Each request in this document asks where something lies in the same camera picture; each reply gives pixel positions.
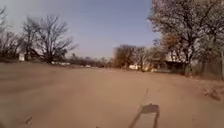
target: asphalt road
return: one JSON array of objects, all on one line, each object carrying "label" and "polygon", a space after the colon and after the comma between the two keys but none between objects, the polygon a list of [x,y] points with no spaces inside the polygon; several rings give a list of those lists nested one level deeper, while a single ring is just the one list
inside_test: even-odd
[{"label": "asphalt road", "polygon": [[114,69],[0,64],[0,128],[223,128],[198,81]]}]

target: road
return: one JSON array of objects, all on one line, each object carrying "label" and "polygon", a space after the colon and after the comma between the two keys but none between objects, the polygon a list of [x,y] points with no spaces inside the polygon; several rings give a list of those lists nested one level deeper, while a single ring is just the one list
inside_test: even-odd
[{"label": "road", "polygon": [[224,107],[198,84],[176,75],[0,64],[0,128],[223,128]]}]

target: sky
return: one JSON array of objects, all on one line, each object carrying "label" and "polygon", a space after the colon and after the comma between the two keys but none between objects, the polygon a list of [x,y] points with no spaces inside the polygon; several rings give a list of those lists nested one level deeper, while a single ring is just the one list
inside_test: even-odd
[{"label": "sky", "polygon": [[152,0],[0,0],[12,30],[20,33],[27,16],[57,14],[67,22],[78,56],[112,57],[121,44],[152,46],[160,37],[147,20]]}]

